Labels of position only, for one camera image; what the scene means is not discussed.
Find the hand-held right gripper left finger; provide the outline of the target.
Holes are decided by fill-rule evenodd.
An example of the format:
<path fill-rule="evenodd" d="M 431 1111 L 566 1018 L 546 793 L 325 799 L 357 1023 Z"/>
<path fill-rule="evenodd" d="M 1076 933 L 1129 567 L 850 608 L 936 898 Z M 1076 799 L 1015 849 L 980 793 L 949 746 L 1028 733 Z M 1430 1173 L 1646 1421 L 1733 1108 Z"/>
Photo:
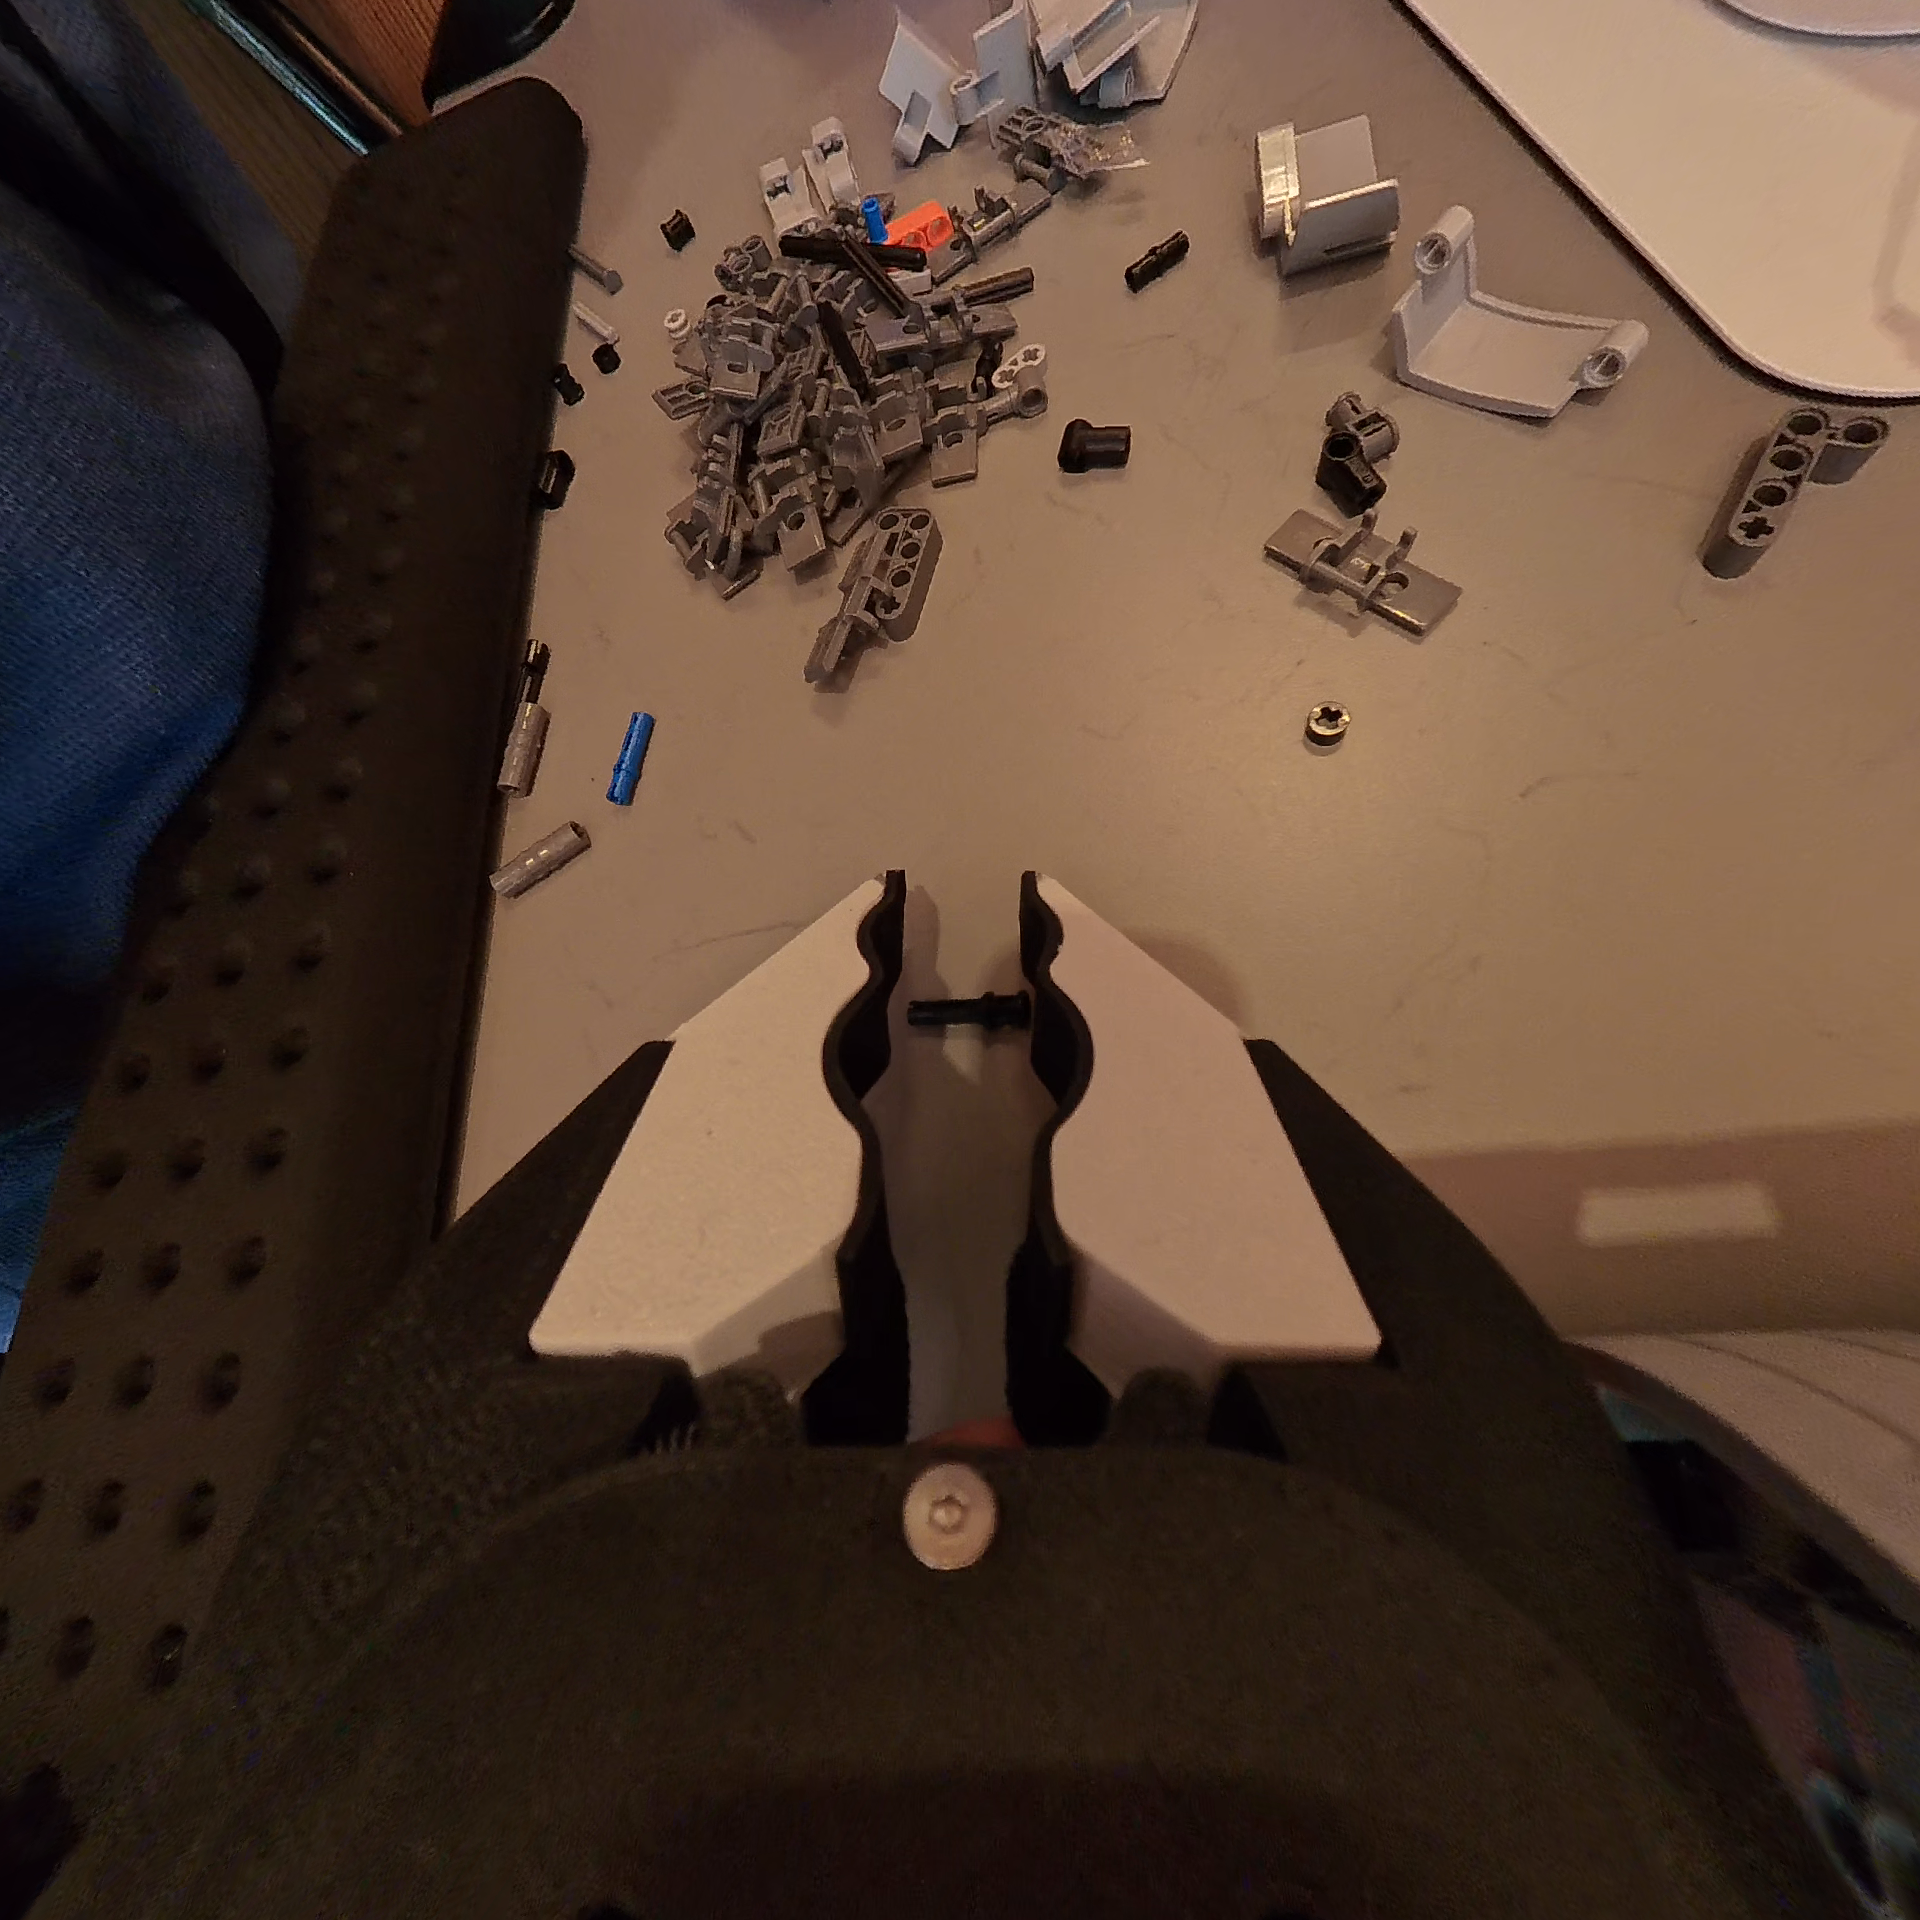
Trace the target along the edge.
<path fill-rule="evenodd" d="M 908 1433 L 908 1305 L 865 1091 L 891 1070 L 903 872 L 683 1023 L 559 1264 L 539 1356 L 747 1367 L 826 1449 Z"/>

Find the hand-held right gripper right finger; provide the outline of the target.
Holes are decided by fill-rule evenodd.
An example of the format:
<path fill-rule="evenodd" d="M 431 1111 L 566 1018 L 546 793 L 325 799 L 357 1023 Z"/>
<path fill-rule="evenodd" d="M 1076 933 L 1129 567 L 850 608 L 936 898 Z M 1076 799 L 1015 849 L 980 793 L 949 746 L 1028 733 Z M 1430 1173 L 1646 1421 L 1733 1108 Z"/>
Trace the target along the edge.
<path fill-rule="evenodd" d="M 1089 1449 L 1142 1378 L 1377 1362 L 1383 1326 L 1238 1028 L 1057 875 L 1021 875 L 1048 1117 L 1009 1274 L 1009 1412 Z"/>

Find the grey tube connector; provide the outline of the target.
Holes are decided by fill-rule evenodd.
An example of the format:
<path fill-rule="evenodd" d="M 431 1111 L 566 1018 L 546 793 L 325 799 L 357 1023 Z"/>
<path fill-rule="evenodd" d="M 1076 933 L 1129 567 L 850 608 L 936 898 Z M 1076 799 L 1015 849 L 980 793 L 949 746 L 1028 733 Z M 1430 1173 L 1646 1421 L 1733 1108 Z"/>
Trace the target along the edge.
<path fill-rule="evenodd" d="M 490 892 L 495 898 L 527 898 L 534 883 L 555 882 L 566 872 L 582 850 L 591 850 L 591 835 L 582 824 L 564 824 L 532 843 L 527 850 L 507 856 L 490 872 Z"/>

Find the grey tube with black axle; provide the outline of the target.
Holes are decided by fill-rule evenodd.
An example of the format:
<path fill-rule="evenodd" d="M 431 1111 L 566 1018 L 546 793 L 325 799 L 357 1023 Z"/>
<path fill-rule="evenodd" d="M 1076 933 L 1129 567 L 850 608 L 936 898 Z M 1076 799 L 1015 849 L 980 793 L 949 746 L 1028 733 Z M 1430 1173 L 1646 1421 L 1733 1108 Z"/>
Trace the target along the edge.
<path fill-rule="evenodd" d="M 546 758 L 550 722 L 555 722 L 546 708 L 550 663 L 555 663 L 550 642 L 532 642 L 532 651 L 521 663 L 518 713 L 511 713 L 511 733 L 507 733 L 502 772 L 495 772 L 495 792 L 507 799 L 532 799 L 534 783 L 539 783 L 539 758 Z"/>

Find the black dimpled foam pad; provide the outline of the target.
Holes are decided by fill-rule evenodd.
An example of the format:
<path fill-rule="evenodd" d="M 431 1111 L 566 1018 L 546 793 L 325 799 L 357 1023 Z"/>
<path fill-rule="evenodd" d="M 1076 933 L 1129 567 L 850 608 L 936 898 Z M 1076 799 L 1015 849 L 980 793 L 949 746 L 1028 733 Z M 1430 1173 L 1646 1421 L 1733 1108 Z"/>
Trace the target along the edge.
<path fill-rule="evenodd" d="M 188 1721 L 298 1421 L 440 1225 L 582 186 L 521 74 L 332 200 L 250 705 L 141 872 L 7 1356 L 7 1918 Z"/>

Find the grey perforated beam assembly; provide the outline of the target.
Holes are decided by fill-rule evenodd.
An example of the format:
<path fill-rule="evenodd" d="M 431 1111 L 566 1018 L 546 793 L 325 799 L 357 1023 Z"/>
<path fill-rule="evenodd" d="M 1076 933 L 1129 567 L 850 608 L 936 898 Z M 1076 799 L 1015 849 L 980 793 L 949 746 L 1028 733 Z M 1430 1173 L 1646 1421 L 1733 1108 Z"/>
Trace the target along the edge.
<path fill-rule="evenodd" d="M 914 638 L 936 565 L 942 527 L 926 505 L 878 513 L 842 574 L 842 603 L 810 649 L 803 680 L 842 684 L 865 649 Z"/>

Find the black and grey connector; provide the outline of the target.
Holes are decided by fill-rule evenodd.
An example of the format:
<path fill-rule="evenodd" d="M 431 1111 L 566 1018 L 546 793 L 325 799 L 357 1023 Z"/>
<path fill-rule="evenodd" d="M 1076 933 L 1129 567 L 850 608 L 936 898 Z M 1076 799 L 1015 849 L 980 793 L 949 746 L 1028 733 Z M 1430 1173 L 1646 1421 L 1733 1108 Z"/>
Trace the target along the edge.
<path fill-rule="evenodd" d="M 1336 496 L 1338 517 L 1357 522 L 1383 505 L 1383 466 L 1402 449 L 1402 421 L 1357 395 L 1338 395 L 1326 417 L 1315 486 Z"/>

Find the pile of grey clip plates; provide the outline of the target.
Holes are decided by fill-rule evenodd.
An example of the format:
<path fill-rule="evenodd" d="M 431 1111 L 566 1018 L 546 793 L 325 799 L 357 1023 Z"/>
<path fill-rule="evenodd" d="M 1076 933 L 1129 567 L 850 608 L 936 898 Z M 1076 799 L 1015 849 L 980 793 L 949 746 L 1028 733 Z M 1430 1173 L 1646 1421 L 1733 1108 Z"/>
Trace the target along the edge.
<path fill-rule="evenodd" d="M 747 589 L 764 565 L 816 574 L 895 496 L 965 486 L 994 426 L 1045 417 L 1045 346 L 1015 304 L 961 304 L 954 282 L 895 272 L 914 319 L 895 319 L 842 267 L 786 260 L 747 239 L 713 267 L 701 310 L 662 319 L 677 378 L 660 414 L 690 433 L 690 494 L 669 517 L 686 574 Z M 874 382 L 862 402 L 832 365 L 820 310 L 832 304 Z"/>

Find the person's leg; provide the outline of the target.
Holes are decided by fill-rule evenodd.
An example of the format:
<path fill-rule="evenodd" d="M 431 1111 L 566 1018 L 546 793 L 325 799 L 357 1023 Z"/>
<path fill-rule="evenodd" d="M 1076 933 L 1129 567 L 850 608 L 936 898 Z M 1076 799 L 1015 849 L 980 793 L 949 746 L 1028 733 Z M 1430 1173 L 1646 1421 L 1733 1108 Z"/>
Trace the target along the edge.
<path fill-rule="evenodd" d="M 229 746 L 298 254 L 129 5 L 7 5 L 0 1309 L 15 1337 L 131 882 Z"/>

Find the pale curved panel with pins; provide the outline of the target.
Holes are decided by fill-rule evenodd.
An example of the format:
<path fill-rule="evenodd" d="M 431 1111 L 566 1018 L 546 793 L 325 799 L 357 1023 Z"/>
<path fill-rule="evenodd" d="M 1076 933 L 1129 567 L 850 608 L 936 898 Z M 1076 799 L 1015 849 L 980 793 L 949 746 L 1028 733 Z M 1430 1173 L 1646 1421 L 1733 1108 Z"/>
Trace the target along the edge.
<path fill-rule="evenodd" d="M 1404 390 L 1517 421 L 1555 421 L 1570 396 L 1609 395 L 1649 340 L 1633 319 L 1488 298 L 1475 280 L 1475 215 L 1463 204 L 1420 239 L 1388 337 Z"/>

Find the grey angled holed beam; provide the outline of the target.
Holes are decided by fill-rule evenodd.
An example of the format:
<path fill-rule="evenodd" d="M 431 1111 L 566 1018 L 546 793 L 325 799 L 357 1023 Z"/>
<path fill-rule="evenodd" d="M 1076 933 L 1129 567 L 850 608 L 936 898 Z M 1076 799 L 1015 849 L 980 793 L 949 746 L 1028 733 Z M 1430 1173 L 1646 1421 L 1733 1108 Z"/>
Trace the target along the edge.
<path fill-rule="evenodd" d="M 1718 583 L 1737 583 L 1777 547 L 1796 501 L 1819 486 L 1849 486 L 1888 446 L 1890 421 L 1860 409 L 1789 409 L 1739 460 L 1698 565 Z"/>

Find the pale grey angled panel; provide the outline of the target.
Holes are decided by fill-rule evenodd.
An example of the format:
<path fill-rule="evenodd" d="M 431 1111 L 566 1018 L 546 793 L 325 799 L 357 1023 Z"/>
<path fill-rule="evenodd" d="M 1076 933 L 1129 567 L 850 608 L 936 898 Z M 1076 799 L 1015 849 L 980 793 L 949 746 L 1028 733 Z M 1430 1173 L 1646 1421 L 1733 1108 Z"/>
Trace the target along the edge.
<path fill-rule="evenodd" d="M 1258 240 L 1284 280 L 1383 254 L 1402 239 L 1402 178 L 1383 177 L 1374 120 L 1258 131 Z"/>

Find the dark grey holed connector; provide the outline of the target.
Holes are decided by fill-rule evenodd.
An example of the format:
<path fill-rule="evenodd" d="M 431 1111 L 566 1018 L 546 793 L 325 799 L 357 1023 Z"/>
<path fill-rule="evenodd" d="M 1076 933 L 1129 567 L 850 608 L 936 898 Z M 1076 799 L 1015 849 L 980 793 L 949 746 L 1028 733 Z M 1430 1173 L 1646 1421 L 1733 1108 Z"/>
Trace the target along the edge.
<path fill-rule="evenodd" d="M 994 154 L 1015 169 L 1015 178 L 1045 186 L 1048 196 L 1089 178 L 1084 131 L 1089 128 L 1066 116 L 1021 104 L 1009 104 L 988 120 Z"/>

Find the white rounded tray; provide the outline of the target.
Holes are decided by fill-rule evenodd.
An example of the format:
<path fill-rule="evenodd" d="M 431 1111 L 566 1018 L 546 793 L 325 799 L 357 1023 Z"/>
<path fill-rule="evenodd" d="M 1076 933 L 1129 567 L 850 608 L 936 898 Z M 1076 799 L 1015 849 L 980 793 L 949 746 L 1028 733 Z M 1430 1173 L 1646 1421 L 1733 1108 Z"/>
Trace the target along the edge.
<path fill-rule="evenodd" d="M 1707 0 L 1410 11 L 1745 365 L 1920 395 L 1920 38 Z"/>

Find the heap of pale blue panels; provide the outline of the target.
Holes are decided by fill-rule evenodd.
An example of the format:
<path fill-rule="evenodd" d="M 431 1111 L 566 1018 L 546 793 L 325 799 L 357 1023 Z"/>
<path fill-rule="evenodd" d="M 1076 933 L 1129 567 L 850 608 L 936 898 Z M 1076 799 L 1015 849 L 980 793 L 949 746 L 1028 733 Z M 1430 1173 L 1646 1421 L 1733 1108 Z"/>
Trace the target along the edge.
<path fill-rule="evenodd" d="M 1070 100 L 1096 116 L 1161 104 L 1196 32 L 1196 0 L 1015 0 L 976 29 L 954 60 L 914 14 L 895 14 L 878 100 L 900 116 L 895 161 L 1009 128 L 1021 110 Z"/>

